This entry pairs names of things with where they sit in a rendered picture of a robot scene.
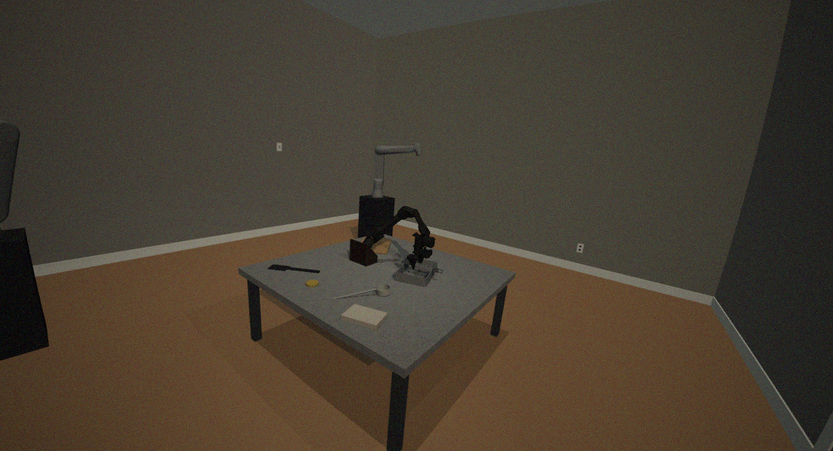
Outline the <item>wooden board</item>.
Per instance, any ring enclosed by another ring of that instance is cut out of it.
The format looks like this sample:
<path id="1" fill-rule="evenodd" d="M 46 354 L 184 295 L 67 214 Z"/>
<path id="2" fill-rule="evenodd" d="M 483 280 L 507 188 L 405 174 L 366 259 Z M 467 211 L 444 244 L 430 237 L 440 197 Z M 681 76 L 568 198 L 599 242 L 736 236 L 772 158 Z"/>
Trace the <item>wooden board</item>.
<path id="1" fill-rule="evenodd" d="M 388 249 L 390 247 L 390 243 L 392 243 L 391 239 L 381 239 L 377 241 L 377 243 L 373 243 L 371 249 L 375 253 L 387 254 Z"/>

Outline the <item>beige flat rectangular block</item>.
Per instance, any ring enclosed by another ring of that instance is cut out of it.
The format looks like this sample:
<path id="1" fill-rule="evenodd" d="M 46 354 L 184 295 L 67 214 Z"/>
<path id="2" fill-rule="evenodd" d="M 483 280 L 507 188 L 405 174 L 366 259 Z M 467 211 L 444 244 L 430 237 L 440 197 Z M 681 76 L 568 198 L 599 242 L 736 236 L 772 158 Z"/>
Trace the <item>beige flat rectangular block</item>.
<path id="1" fill-rule="evenodd" d="M 342 321 L 348 321 L 355 325 L 367 327 L 377 331 L 378 327 L 386 321 L 386 312 L 374 310 L 360 305 L 352 305 L 341 315 Z"/>

